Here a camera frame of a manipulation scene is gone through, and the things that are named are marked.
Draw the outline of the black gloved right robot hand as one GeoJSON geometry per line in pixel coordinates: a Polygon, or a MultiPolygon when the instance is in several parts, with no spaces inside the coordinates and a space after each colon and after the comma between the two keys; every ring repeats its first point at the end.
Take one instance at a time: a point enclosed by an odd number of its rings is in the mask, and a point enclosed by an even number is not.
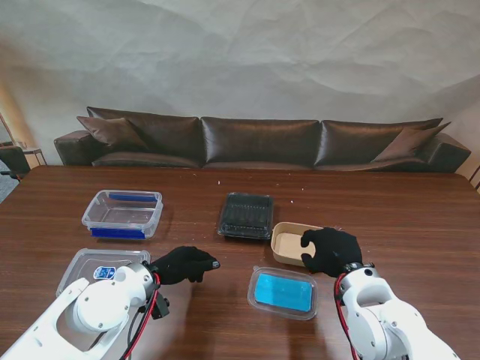
{"type": "Polygon", "coordinates": [[[311,273],[324,273],[332,278],[340,276],[349,264],[363,265],[362,251],[354,235],[331,227],[307,230],[301,237],[301,246],[315,247],[315,254],[303,253],[301,260],[311,273]]]}

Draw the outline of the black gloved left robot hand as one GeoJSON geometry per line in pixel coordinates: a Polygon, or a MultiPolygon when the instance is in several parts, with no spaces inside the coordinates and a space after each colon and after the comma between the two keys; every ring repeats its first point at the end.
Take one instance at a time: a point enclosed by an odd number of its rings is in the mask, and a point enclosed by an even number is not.
{"type": "Polygon", "coordinates": [[[201,283],[206,272],[220,266],[218,260],[204,250],[181,246],[151,262],[148,267],[159,277],[161,285],[174,285],[183,280],[201,283]]]}

